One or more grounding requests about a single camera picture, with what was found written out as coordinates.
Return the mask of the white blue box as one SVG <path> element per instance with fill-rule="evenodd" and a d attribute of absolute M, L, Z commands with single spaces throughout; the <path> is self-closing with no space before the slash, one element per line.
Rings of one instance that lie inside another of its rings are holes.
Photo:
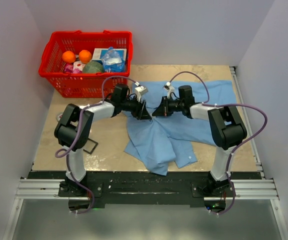
<path fill-rule="evenodd" d="M 102 57 L 107 53 L 109 49 L 108 48 L 95 48 L 92 54 L 92 61 L 100 62 L 102 60 Z M 127 58 L 127 49 L 126 48 L 115 48 L 121 58 L 126 61 Z"/>

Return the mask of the black picture frame stand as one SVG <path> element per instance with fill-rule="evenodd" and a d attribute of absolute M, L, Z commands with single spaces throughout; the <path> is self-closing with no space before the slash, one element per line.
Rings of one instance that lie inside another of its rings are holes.
<path fill-rule="evenodd" d="M 87 153 L 88 155 L 92 155 L 95 151 L 95 149 L 97 148 L 97 146 L 99 145 L 99 143 L 91 138 L 87 139 L 87 142 L 83 148 L 83 151 L 85 153 Z"/>

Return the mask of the light blue shirt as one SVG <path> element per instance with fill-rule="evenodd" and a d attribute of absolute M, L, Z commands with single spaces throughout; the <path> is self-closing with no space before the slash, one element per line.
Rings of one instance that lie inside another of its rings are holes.
<path fill-rule="evenodd" d="M 210 99 L 210 104 L 236 102 L 233 84 L 229 80 L 200 82 L 175 81 L 174 88 L 183 85 L 192 87 L 197 102 Z M 214 146 L 210 124 L 202 119 L 189 119 L 181 112 L 169 117 L 153 117 L 151 120 L 137 120 L 129 112 L 127 133 L 129 142 L 124 152 L 140 160 L 152 173 L 165 176 L 170 162 L 178 168 L 197 162 L 192 142 Z"/>

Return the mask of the orange fruit left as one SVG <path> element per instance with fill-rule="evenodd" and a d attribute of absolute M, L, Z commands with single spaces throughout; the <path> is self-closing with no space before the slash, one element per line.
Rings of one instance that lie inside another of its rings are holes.
<path fill-rule="evenodd" d="M 67 64 L 72 64 L 76 61 L 76 55 L 72 51 L 65 51 L 62 54 L 62 60 Z"/>

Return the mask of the blue plastic bag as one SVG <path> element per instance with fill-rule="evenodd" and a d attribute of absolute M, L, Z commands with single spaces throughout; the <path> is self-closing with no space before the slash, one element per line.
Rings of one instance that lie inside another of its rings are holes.
<path fill-rule="evenodd" d="M 102 66 L 107 73 L 122 73 L 126 69 L 126 49 L 109 47 L 101 56 Z"/>

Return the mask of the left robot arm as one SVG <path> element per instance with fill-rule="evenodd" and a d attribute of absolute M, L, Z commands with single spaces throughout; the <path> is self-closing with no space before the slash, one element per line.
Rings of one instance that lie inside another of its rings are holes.
<path fill-rule="evenodd" d="M 147 92 L 148 89 L 138 82 L 133 93 L 130 93 L 126 84 L 119 83 L 112 93 L 98 103 L 86 106 L 71 103 L 66 106 L 54 130 L 54 136 L 62 146 L 55 152 L 55 157 L 65 157 L 66 161 L 66 177 L 60 186 L 64 191 L 94 199 L 94 193 L 87 187 L 83 157 L 91 126 L 96 121 L 115 117 L 122 111 L 131 113 L 137 120 L 150 120 L 152 117 L 147 111 L 146 101 L 142 99 Z"/>

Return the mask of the orange fruit right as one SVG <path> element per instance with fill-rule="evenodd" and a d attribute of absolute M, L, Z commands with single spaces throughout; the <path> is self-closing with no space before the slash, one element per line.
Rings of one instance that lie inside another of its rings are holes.
<path fill-rule="evenodd" d="M 83 64 L 87 64 L 92 60 L 92 53 L 88 50 L 82 50 L 79 52 L 78 57 Z"/>

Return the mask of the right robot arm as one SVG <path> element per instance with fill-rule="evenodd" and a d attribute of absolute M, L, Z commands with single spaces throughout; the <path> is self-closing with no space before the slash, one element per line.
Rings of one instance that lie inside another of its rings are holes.
<path fill-rule="evenodd" d="M 230 185 L 233 149 L 247 137 L 239 111 L 230 104 L 217 106 L 195 102 L 192 87 L 189 85 L 178 88 L 178 98 L 172 98 L 175 89 L 170 82 L 163 88 L 167 90 L 167 95 L 162 97 L 160 105 L 152 113 L 153 116 L 169 117 L 174 112 L 181 112 L 189 119 L 209 122 L 216 153 L 212 168 L 199 191 L 203 195 L 219 196 Z"/>

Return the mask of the energy drink can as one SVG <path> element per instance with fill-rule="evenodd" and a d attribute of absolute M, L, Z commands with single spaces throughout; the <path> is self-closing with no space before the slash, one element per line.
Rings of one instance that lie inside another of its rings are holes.
<path fill-rule="evenodd" d="M 59 122 L 61 120 L 62 116 L 63 116 L 63 112 L 60 112 L 56 115 L 57 122 Z"/>

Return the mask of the pink snack packet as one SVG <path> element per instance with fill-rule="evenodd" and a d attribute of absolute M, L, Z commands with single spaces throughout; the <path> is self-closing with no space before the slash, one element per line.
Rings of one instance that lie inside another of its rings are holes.
<path fill-rule="evenodd" d="M 64 66 L 64 73 L 68 74 L 82 74 L 85 63 L 75 61 L 74 63 L 66 63 Z"/>

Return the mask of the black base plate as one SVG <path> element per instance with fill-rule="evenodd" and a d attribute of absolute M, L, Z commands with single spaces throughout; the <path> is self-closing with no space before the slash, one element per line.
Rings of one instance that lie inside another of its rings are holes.
<path fill-rule="evenodd" d="M 95 196 L 94 207 L 106 204 L 188 205 L 203 207 L 207 172 L 88 171 L 82 184 Z"/>

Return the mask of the green melon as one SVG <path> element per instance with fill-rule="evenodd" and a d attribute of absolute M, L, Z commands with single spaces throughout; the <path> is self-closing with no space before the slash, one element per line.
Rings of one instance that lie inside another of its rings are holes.
<path fill-rule="evenodd" d="M 96 73 L 104 73 L 104 67 L 98 61 L 91 60 L 83 67 L 83 74 L 96 74 Z"/>

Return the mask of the red plastic basket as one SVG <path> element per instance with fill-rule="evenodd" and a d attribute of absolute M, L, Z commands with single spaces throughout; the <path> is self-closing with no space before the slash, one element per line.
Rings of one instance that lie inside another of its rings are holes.
<path fill-rule="evenodd" d="M 92 74 L 65 72 L 62 54 L 82 50 L 93 52 L 96 48 L 126 49 L 125 71 Z M 116 84 L 126 84 L 133 58 L 132 33 L 130 31 L 82 32 L 55 31 L 51 34 L 41 57 L 38 73 L 64 98 L 101 98 L 113 92 Z"/>

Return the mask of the orange fruit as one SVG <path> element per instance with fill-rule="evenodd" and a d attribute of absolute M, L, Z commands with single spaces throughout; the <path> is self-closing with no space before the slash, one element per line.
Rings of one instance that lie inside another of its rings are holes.
<path fill-rule="evenodd" d="M 62 54 L 62 60 L 67 64 L 72 64 L 76 61 L 76 55 L 72 51 L 65 51 Z"/>
<path fill-rule="evenodd" d="M 92 60 L 92 53 L 88 50 L 82 50 L 79 52 L 78 57 L 83 64 L 87 64 Z"/>

